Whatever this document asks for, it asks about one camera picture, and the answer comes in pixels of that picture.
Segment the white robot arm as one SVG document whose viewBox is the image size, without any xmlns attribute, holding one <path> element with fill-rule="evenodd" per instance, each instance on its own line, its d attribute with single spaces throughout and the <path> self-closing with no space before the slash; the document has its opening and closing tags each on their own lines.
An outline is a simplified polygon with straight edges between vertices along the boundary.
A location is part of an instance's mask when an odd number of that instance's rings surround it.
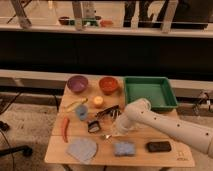
<svg viewBox="0 0 213 171">
<path fill-rule="evenodd" d="M 213 158 L 213 128 L 153 112 L 151 103 L 145 98 L 125 106 L 113 123 L 112 134 L 125 135 L 135 123 L 150 126 Z"/>
</svg>

